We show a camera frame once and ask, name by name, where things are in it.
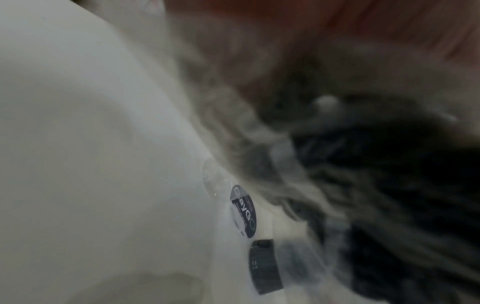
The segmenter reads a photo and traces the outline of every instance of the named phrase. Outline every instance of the white wall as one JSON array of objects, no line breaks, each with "label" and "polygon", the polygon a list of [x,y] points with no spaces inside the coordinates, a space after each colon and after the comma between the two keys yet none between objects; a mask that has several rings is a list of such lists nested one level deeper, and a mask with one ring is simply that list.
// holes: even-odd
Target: white wall
[{"label": "white wall", "polygon": [[2,303],[208,275],[208,153],[106,23],[68,0],[0,1],[0,94]]}]

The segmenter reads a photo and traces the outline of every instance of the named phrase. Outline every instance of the plastic bag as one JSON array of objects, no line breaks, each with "label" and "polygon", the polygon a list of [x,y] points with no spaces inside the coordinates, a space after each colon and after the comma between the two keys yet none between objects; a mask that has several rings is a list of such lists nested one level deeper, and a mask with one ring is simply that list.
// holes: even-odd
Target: plastic bag
[{"label": "plastic bag", "polygon": [[250,251],[260,293],[284,288],[292,303],[480,296],[476,75],[301,29],[158,16],[132,2],[96,12],[152,56],[153,77],[180,80],[188,102],[178,104],[216,159],[290,217]]}]

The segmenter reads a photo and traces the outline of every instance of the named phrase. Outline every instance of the label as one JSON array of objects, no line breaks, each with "label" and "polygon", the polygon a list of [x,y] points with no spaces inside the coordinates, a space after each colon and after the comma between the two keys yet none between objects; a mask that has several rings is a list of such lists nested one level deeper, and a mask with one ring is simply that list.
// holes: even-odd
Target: label
[{"label": "label", "polygon": [[251,238],[257,230],[257,213],[254,202],[249,194],[240,186],[236,185],[231,190],[230,201],[232,203],[233,220],[240,229],[242,235]]}]

